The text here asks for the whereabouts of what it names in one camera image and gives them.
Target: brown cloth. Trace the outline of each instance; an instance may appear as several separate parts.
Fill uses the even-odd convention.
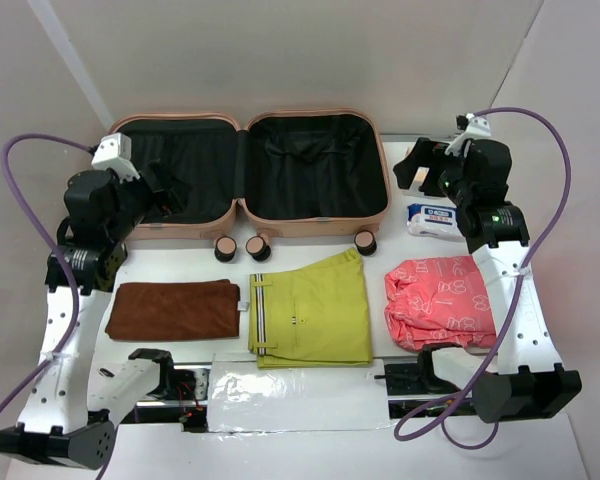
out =
[[[240,287],[229,280],[124,283],[105,332],[112,340],[177,342],[240,335]]]

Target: yellow-green pants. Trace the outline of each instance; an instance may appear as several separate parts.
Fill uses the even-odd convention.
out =
[[[362,258],[351,248],[291,272],[251,275],[249,350],[258,367],[370,363]]]

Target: black and white stripe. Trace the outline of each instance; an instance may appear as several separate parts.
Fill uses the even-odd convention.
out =
[[[262,283],[263,277],[261,273],[256,274],[256,282]],[[257,307],[257,318],[258,318],[258,342],[265,343],[267,341],[267,334],[265,331],[265,313],[264,313],[264,288],[262,285],[256,287],[256,307]],[[266,355],[266,348],[258,348],[258,355]]]

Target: white wall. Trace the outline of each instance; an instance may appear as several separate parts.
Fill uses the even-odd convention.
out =
[[[544,114],[573,160],[565,214],[534,260],[547,323],[566,367],[580,370],[583,392],[569,406],[592,480],[600,479],[600,0],[546,0],[496,106]],[[557,206],[564,179],[554,141],[539,124],[494,115],[512,148],[511,198],[534,236]]]
[[[25,2],[0,0],[0,148],[11,136],[38,131],[91,142],[102,126]],[[67,178],[88,159],[46,142],[13,150],[17,180],[48,228],[64,206]],[[47,248],[8,191],[0,171],[0,400],[35,365],[46,314]],[[20,398],[0,419],[13,425]],[[8,460],[0,456],[0,479]]]
[[[51,0],[115,118],[344,105],[384,133],[490,105],[541,3]]]

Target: pink suitcase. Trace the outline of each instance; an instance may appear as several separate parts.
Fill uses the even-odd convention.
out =
[[[240,204],[256,227],[246,246],[256,260],[269,257],[273,237],[356,235],[362,254],[375,251],[389,177],[380,137],[356,110],[265,113],[245,129],[218,113],[151,113],[111,132],[131,137],[136,166],[161,159],[190,192],[184,213],[150,212],[132,239],[211,239],[229,261]]]

